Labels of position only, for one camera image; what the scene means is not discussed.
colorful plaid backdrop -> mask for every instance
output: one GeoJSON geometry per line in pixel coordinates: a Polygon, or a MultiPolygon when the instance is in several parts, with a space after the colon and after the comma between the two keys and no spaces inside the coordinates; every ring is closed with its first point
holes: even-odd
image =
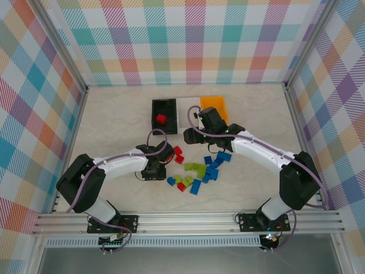
{"type": "Polygon", "coordinates": [[[281,82],[324,3],[43,0],[85,79],[98,85],[281,82]]]}
{"type": "Polygon", "coordinates": [[[365,1],[343,0],[291,90],[310,152],[365,273],[365,1]]]}
{"type": "Polygon", "coordinates": [[[0,273],[19,273],[82,94],[26,0],[0,0],[0,273]]]}

aluminum rail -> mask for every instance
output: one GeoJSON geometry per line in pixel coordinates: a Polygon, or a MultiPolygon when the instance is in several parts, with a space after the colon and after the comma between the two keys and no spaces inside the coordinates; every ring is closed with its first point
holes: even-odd
{"type": "MultiPolygon", "coordinates": [[[[239,211],[223,212],[121,212],[139,215],[139,225],[135,235],[143,236],[212,236],[212,235],[258,235],[262,232],[240,232],[234,216],[239,211]]],[[[295,233],[342,233],[344,226],[338,211],[304,209],[296,211],[297,229],[295,233]]],[[[293,225],[294,216],[289,214],[293,225]]],[[[87,215],[81,213],[40,214],[33,229],[33,236],[92,236],[110,234],[87,234],[87,215]]]]}

